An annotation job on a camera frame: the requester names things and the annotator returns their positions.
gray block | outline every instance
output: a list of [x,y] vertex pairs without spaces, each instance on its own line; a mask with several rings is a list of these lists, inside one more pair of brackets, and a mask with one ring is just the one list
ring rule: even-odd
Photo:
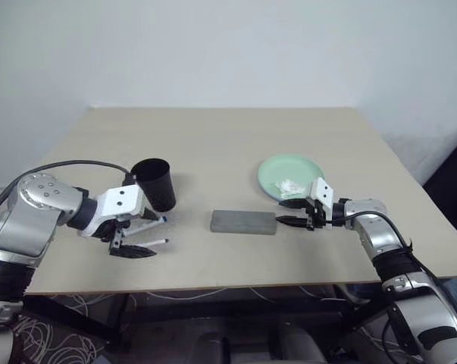
[[210,228],[214,233],[275,235],[277,221],[273,212],[214,210]]

floor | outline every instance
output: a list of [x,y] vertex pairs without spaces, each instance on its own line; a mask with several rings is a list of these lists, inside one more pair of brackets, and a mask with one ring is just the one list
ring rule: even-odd
[[[229,300],[270,300],[276,301],[287,297],[299,297],[306,294],[319,297],[333,297],[334,291],[329,286],[304,286],[306,292],[300,287],[264,287],[250,290],[248,288],[230,289],[217,292],[212,295],[196,298],[196,302],[220,302]],[[188,302],[189,297],[197,297],[211,291],[170,292],[163,293],[165,297],[184,298]],[[82,313],[98,321],[104,321],[113,297],[104,295],[99,300],[96,296],[83,297],[55,297],[66,306],[74,307]],[[163,297],[154,297],[147,293],[136,293],[130,296],[127,310],[134,310],[144,306],[174,305],[179,301],[169,300]],[[130,342],[128,353],[108,353],[99,350],[98,355],[108,359],[111,364],[187,364],[193,354],[195,342],[198,337],[205,333],[217,332],[230,342],[231,362],[233,364],[270,359],[268,339],[271,330],[284,322],[303,327],[310,331],[316,341],[332,340],[338,335],[334,326],[339,321],[337,314],[311,314],[298,315],[252,315],[250,317],[236,318],[196,318],[175,320],[168,322],[150,322],[138,325],[123,326],[124,334]],[[382,327],[381,322],[369,327],[368,331],[358,332],[345,337],[340,341],[340,351],[352,353],[362,363],[391,363],[382,352],[379,343],[375,339],[368,338],[371,335],[378,338]],[[71,337],[62,347],[61,342],[70,335],[68,331],[53,327],[54,339],[49,343],[45,355],[38,363],[47,364],[84,364],[92,362],[91,356],[83,356],[78,353],[86,344],[79,337]],[[93,340],[92,345],[102,349],[104,343]],[[399,353],[395,353],[397,359],[405,359]]]

black cable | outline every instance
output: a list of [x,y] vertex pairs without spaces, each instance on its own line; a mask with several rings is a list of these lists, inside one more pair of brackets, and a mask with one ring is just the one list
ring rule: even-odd
[[387,346],[387,332],[388,329],[390,328],[390,319],[388,319],[387,323],[385,324],[385,327],[383,328],[383,332],[381,333],[381,345],[383,346],[383,350],[385,351],[385,354],[388,356],[388,359],[390,359],[390,362],[393,364],[399,364],[395,358],[393,358],[392,354],[388,350]]
[[22,174],[20,174],[18,177],[16,177],[0,194],[0,207],[2,203],[8,198],[10,195],[11,191],[14,189],[14,186],[17,185],[17,183],[23,178],[24,176],[31,174],[31,173],[36,173],[39,171],[44,171],[45,169],[50,169],[50,168],[56,168],[56,167],[64,167],[65,165],[101,165],[103,167],[109,167],[109,168],[115,168],[118,169],[119,171],[122,171],[125,173],[125,175],[130,174],[130,172],[124,168],[121,167],[120,165],[115,165],[113,163],[108,163],[108,162],[100,162],[100,161],[92,161],[89,159],[74,159],[71,161],[63,161],[63,162],[55,162],[51,163],[49,165],[41,165],[39,167],[30,169],[29,171],[26,171]]
[[385,214],[381,213],[381,212],[378,212],[378,211],[361,211],[361,212],[356,212],[352,215],[349,215],[349,216],[346,216],[344,218],[338,218],[338,219],[335,219],[335,220],[332,220],[332,221],[325,221],[326,224],[334,224],[335,222],[336,223],[340,223],[340,222],[345,222],[345,221],[348,221],[348,220],[351,220],[353,218],[357,218],[358,216],[362,216],[362,215],[376,215],[376,216],[379,216],[381,217],[384,221],[387,222],[387,224],[393,229],[393,231],[395,232],[395,235],[396,237],[398,238],[399,242],[402,244],[403,248],[407,250],[408,252],[408,255],[410,256],[411,259],[413,259],[413,261],[423,270],[425,271],[429,277],[432,279],[432,281],[434,281],[435,285],[437,285],[439,287],[439,289],[442,291],[443,295],[447,298],[447,300],[450,302],[450,304],[453,306],[456,314],[457,314],[457,302],[454,300],[454,297],[449,293],[449,291],[447,290],[447,288],[442,284],[442,282],[440,282],[439,278],[436,277],[436,275],[429,269],[427,268],[424,263],[422,263],[420,260],[418,260],[418,258],[416,256],[414,256],[413,252],[412,252],[412,245],[410,244],[407,245],[407,243],[405,242],[405,239],[403,239],[403,236],[402,234],[400,233],[400,231],[398,230],[398,228],[395,226],[395,224],[393,223],[393,221],[390,220],[390,218],[388,216],[386,216]]

black cup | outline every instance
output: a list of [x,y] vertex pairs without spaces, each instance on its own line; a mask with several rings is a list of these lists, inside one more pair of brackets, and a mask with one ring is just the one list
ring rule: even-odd
[[165,212],[176,205],[169,163],[164,159],[144,159],[132,167],[131,173],[154,210]]

wooden table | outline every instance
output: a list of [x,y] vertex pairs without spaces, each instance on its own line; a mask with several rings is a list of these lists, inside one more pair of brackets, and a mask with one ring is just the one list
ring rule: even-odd
[[[415,255],[440,277],[457,276],[457,232],[371,125],[351,108],[156,109],[89,111],[41,161],[90,158],[131,168],[144,158],[171,164],[177,205],[168,224],[133,241],[168,237],[158,255],[122,259],[108,244],[60,227],[30,294],[189,290],[377,281],[358,235],[279,224],[275,236],[215,234],[214,209],[276,212],[258,187],[258,166],[280,153],[313,158],[335,198],[379,199]],[[52,170],[100,194],[123,175],[93,166]]]

